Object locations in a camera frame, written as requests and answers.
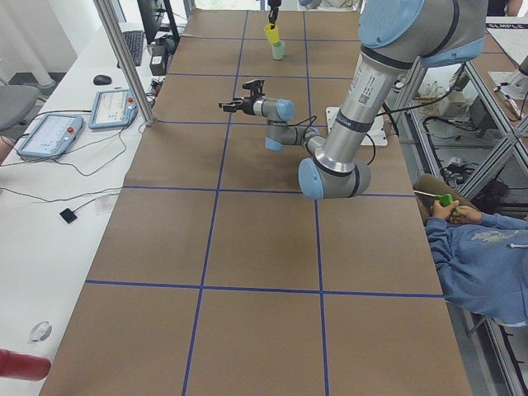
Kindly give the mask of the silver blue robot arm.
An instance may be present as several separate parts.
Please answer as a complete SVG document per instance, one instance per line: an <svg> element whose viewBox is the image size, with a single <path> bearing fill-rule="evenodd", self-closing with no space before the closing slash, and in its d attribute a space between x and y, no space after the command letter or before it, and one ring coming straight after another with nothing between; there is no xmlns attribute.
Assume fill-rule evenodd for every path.
<svg viewBox="0 0 528 396"><path fill-rule="evenodd" d="M483 50L487 10L485 1L369 1L359 20L355 75L327 137L290 125L294 104L265 97L261 80L244 83L249 96L219 108L266 118L265 145L271 151L286 145L306 149L309 157L299 164L298 180L308 198L356 196L370 184L370 169L356 152L397 77L416 59L427 68L475 59Z"/></svg>

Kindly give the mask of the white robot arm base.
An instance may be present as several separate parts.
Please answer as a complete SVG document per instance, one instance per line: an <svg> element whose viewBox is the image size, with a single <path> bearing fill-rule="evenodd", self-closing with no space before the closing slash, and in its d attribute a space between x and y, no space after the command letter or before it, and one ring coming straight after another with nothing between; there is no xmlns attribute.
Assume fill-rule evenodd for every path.
<svg viewBox="0 0 528 396"><path fill-rule="evenodd" d="M328 133L331 133L339 110L338 106L329 106L325 110ZM376 116L371 124L360 124L360 132L367 134L367 137L363 138L361 145L374 144L378 147L385 147L388 144L384 130L384 118L381 115Z"/></svg>

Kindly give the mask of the person's hand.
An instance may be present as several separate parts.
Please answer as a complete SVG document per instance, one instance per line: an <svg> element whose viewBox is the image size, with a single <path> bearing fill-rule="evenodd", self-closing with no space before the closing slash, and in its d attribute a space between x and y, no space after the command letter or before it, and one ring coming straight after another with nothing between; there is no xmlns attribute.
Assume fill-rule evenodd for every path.
<svg viewBox="0 0 528 396"><path fill-rule="evenodd" d="M451 223L452 214L456 211L459 203L458 200L454 200L451 204L443 206L440 201L435 200L431 207L431 217L443 219L444 221Z"/></svg>

